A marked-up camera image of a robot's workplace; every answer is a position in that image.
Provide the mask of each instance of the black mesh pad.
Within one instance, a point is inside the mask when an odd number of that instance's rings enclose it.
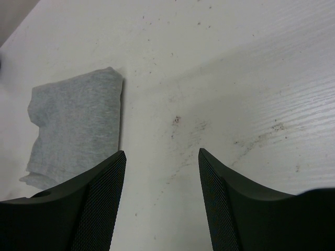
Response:
[[[97,180],[90,183],[71,251],[109,250],[125,168],[126,157],[121,154]]]
[[[239,251],[225,184],[199,153],[200,179],[214,251]]]

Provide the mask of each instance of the smudge mark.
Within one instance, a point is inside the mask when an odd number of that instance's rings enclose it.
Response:
[[[254,139],[253,141],[249,142],[249,143],[243,143],[243,141],[234,141],[234,144],[235,145],[239,145],[241,147],[244,147],[246,146],[246,149],[237,157],[237,159],[231,164],[231,167],[235,166],[235,164],[240,161],[243,157],[245,157],[252,149],[254,149],[257,145],[259,147],[263,147],[264,146],[264,143],[270,138],[272,137],[273,133],[278,133],[278,132],[281,132],[281,131],[284,131],[286,130],[287,128],[284,126],[283,123],[277,123],[275,125],[273,125],[271,127],[272,131],[270,132],[267,132],[267,133],[263,133],[261,135],[259,135],[258,137],[256,137],[256,139]]]
[[[19,194],[20,194],[21,191],[22,191],[21,188],[14,188],[6,195],[6,197],[4,199],[5,200],[13,200],[15,198],[18,198],[18,197],[20,197]]]
[[[176,116],[172,121],[173,127],[173,141],[170,146],[171,156],[178,159],[179,165],[176,166],[175,171],[171,174],[170,177],[165,180],[165,187],[170,184],[178,174],[181,173],[183,168],[197,165],[197,153],[202,142],[202,138],[207,129],[210,128],[211,121],[196,118],[192,121],[182,121],[181,116]]]
[[[285,127],[284,127],[283,123],[275,124],[275,125],[272,126],[271,128],[272,128],[273,130],[275,130],[276,132],[285,130]]]

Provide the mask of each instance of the gray towel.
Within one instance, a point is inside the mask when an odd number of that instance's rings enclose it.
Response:
[[[28,114],[39,135],[20,181],[48,189],[117,152],[122,80],[109,67],[33,88]]]

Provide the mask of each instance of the table surface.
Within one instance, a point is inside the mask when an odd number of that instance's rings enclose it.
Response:
[[[41,0],[0,48],[0,199],[31,196],[31,88],[125,77],[112,250],[211,250],[197,154],[271,188],[335,186],[331,0]]]

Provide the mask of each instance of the gray cloth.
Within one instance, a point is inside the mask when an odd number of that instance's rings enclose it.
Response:
[[[48,189],[117,152],[122,80],[109,67],[33,88],[28,114],[39,135],[20,181]]]

